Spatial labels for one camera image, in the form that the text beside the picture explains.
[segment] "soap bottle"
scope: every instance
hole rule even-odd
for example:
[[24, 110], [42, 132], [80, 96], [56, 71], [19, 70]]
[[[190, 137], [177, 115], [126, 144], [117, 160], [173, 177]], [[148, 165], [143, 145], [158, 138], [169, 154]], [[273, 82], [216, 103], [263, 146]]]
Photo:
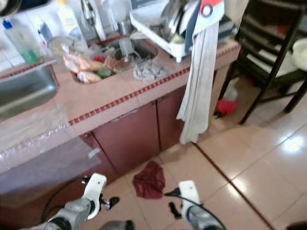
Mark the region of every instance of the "soap bottle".
[[61, 20], [66, 36], [74, 40], [74, 47], [77, 51], [86, 51], [88, 49], [86, 40], [81, 32], [78, 21], [65, 0], [59, 0], [58, 16]]
[[14, 45], [18, 53], [23, 57], [24, 61], [33, 65], [38, 62], [39, 58], [33, 51], [31, 39], [29, 39], [29, 32], [20, 25], [14, 25], [6, 20], [3, 20], [4, 33]]

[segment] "white dish rack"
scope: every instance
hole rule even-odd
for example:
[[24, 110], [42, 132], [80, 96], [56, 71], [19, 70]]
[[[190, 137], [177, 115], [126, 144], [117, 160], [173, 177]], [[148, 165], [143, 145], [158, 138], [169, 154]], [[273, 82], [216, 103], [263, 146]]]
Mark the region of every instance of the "white dish rack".
[[135, 9], [130, 13], [130, 20], [138, 31], [175, 57], [176, 62], [181, 62], [182, 57], [189, 54], [185, 52], [185, 44], [170, 43], [150, 29], [150, 26], [158, 25], [158, 22], [161, 21], [161, 14], [167, 3], [168, 0], [156, 1], [150, 5]]

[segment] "wooden chair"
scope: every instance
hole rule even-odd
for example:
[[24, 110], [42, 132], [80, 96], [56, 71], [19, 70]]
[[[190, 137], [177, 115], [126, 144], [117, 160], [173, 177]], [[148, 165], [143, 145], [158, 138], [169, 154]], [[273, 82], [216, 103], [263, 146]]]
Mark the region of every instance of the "wooden chair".
[[[278, 10], [291, 15], [288, 18], [288, 33], [286, 36], [277, 34], [262, 26], [259, 21], [249, 12], [255, 11], [255, 7]], [[284, 109], [285, 113], [291, 112], [307, 91], [307, 72], [294, 69], [292, 72], [282, 74], [284, 60], [291, 59], [289, 50], [293, 44], [295, 33], [305, 12], [305, 7], [298, 4], [285, 3], [276, 0], [251, 0], [244, 12], [242, 22], [236, 36], [241, 44], [241, 51], [238, 60], [232, 64], [226, 81], [222, 87], [219, 99], [223, 98], [226, 88], [238, 68], [240, 73], [251, 77], [261, 91], [249, 108], [240, 124], [246, 122], [250, 114], [260, 103], [269, 102], [287, 96], [293, 98]], [[288, 93], [289, 88], [296, 82], [305, 81], [298, 91]], [[264, 98], [268, 89], [277, 89], [279, 94], [274, 97]]]

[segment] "kitchen counter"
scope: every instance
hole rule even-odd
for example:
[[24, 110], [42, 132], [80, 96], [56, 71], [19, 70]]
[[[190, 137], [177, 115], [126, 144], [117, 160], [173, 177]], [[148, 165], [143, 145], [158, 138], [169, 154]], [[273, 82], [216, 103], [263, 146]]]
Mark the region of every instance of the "kitchen counter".
[[[184, 86], [188, 81], [190, 56], [176, 63], [161, 48], [151, 46], [157, 54], [153, 60], [163, 64], [170, 75], [150, 84], [135, 79], [131, 69], [85, 85], [76, 82], [63, 65], [54, 64], [59, 85], [55, 97], [0, 123], [0, 174]], [[221, 75], [220, 69], [226, 74], [239, 50], [240, 45], [233, 40], [218, 47], [215, 81]]]

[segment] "white container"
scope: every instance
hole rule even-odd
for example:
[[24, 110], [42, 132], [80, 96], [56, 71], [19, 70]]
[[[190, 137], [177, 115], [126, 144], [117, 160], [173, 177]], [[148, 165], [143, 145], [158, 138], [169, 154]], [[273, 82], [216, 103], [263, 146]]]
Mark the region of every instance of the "white container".
[[61, 20], [65, 35], [75, 41], [75, 49], [78, 51], [86, 51], [88, 48], [86, 40], [73, 10], [66, 4], [65, 0], [59, 0], [58, 16]]
[[294, 43], [292, 57], [298, 68], [307, 71], [307, 38], [299, 39]]
[[137, 28], [138, 31], [145, 34], [167, 53], [175, 57], [176, 62], [181, 62], [182, 57], [189, 54], [185, 52], [185, 44], [169, 43], [150, 29], [151, 25], [155, 25], [160, 21], [162, 11], [167, 3], [168, 0], [158, 1], [148, 6], [135, 9], [130, 13], [130, 20], [131, 24]]

